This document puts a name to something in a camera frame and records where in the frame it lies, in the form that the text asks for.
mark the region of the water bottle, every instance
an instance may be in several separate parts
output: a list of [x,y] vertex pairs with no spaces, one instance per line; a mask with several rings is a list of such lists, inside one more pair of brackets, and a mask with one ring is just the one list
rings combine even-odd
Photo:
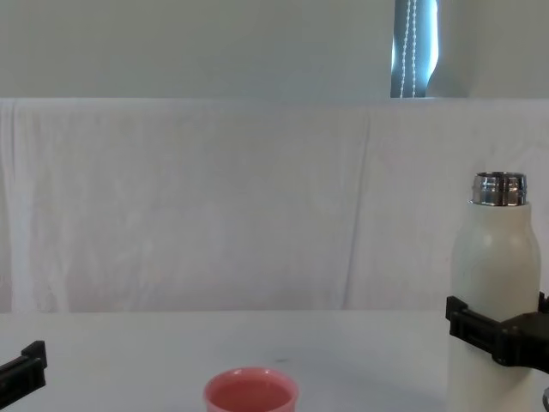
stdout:
[[[540,249],[526,195],[523,174],[478,173],[452,252],[451,294],[498,322],[538,307]],[[532,412],[531,381],[530,369],[502,367],[450,337],[448,412]]]

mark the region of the white cloth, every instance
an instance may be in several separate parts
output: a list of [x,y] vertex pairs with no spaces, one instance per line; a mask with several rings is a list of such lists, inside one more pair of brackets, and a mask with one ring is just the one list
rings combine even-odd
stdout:
[[19,100],[12,116],[14,312],[342,306],[363,108]]
[[428,96],[549,97],[547,0],[437,0],[440,55]]
[[442,308],[473,176],[486,170],[527,174],[549,288],[549,101],[398,101],[369,113],[347,307]]
[[527,173],[549,250],[544,100],[1,109],[0,311],[438,309],[483,170]]

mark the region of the white table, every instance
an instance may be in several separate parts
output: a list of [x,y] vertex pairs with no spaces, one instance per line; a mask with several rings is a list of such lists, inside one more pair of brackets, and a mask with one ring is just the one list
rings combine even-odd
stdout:
[[0,331],[2,363],[37,339],[48,354],[46,388],[11,412],[203,411],[208,379],[247,365],[293,376],[300,412],[444,411],[442,313],[2,315]]

